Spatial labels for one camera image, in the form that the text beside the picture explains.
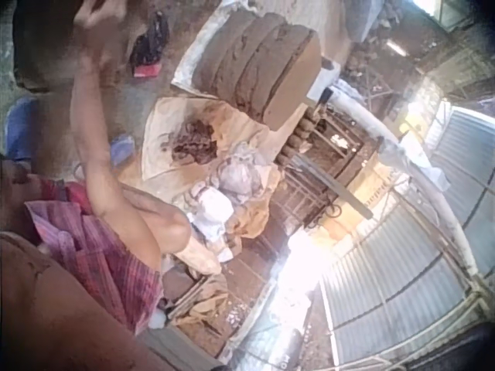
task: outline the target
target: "metal roof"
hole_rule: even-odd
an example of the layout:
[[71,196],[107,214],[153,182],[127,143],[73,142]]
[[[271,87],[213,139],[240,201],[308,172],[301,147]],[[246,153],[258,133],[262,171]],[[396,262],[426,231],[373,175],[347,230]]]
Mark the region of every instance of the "metal roof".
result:
[[[479,269],[487,275],[495,267],[495,196],[490,191],[495,124],[457,108],[445,117],[445,122],[432,125],[425,144],[432,164],[441,167],[452,183],[445,197],[464,223]],[[406,198],[418,201],[407,188]],[[436,336],[447,338],[480,320],[471,310],[477,302],[472,302],[466,282],[396,197],[390,194],[382,200],[374,220],[361,223],[353,238],[334,247],[341,258],[323,280],[340,366],[376,355],[383,362],[412,353],[416,357],[428,351],[421,349]],[[430,220],[435,218],[431,206],[419,208]],[[407,339],[413,341],[402,344]],[[390,347],[395,349],[383,353]],[[369,359],[354,366],[365,365],[370,365]]]

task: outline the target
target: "hand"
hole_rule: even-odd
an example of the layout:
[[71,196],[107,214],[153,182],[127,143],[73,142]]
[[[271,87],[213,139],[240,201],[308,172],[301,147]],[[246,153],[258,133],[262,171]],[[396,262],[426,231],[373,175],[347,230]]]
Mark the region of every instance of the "hand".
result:
[[127,0],[84,0],[74,18],[82,56],[89,57],[97,65],[104,63],[105,46],[118,33],[126,5]]
[[0,155],[0,230],[29,240],[36,231],[24,203],[41,199],[41,185],[20,164]]

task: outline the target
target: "red object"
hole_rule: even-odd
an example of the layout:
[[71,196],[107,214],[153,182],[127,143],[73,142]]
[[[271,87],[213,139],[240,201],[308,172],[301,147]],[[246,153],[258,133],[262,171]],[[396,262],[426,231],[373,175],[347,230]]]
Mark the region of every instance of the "red object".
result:
[[[56,196],[56,185],[50,186],[50,181],[43,183],[43,190],[47,191],[44,196]],[[146,329],[163,296],[160,273],[128,252],[106,223],[94,215],[85,215],[83,209],[87,209],[89,201],[82,185],[69,183],[66,191],[73,202],[54,198],[26,203],[42,241],[50,256],[93,299],[138,334]]]
[[134,77],[157,77],[161,70],[161,63],[152,64],[151,66],[137,66],[134,68]]

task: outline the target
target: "window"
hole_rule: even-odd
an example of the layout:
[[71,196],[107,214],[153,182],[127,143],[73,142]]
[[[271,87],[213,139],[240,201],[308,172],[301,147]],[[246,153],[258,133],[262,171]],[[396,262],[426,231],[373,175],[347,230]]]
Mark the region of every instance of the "window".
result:
[[469,0],[414,0],[414,3],[449,32],[470,18]]

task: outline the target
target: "wet clay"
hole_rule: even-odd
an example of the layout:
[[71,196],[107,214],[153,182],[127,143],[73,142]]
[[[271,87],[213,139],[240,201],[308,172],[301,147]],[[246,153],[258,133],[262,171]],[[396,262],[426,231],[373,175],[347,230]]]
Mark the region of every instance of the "wet clay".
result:
[[255,19],[229,48],[213,83],[214,93],[220,99],[231,104],[235,102],[235,87],[249,60],[268,34],[284,23],[281,15],[268,13]]
[[312,31],[307,43],[293,55],[282,78],[273,86],[261,122],[277,131],[302,103],[320,69],[319,38]]
[[282,26],[273,29],[259,47],[256,48],[235,88],[234,106],[248,114],[251,118],[254,118],[256,121],[259,121],[261,117],[251,116],[251,100],[258,80],[257,68],[259,68],[261,64],[267,63],[275,72],[277,70],[282,71],[280,66],[276,66],[271,63],[271,61],[266,60],[266,57],[270,52],[270,45],[277,39],[280,27]]
[[[260,122],[263,122],[263,113],[270,101],[271,92],[277,90],[277,85],[280,85],[279,81],[285,79],[287,73],[291,73],[289,63],[291,60],[299,58],[299,54],[305,49],[304,46],[307,45],[310,36],[310,30],[304,26],[282,25],[278,31],[278,37],[271,45],[267,46],[269,49],[264,49],[264,53],[260,53],[260,57],[264,60],[270,60],[270,63],[260,63],[256,67],[251,66],[256,70],[251,112]],[[286,94],[302,99],[304,95],[299,94],[299,91],[289,91]]]
[[213,80],[225,54],[256,18],[252,12],[244,9],[238,10],[215,34],[194,70],[193,85],[197,89],[204,92],[212,91]]

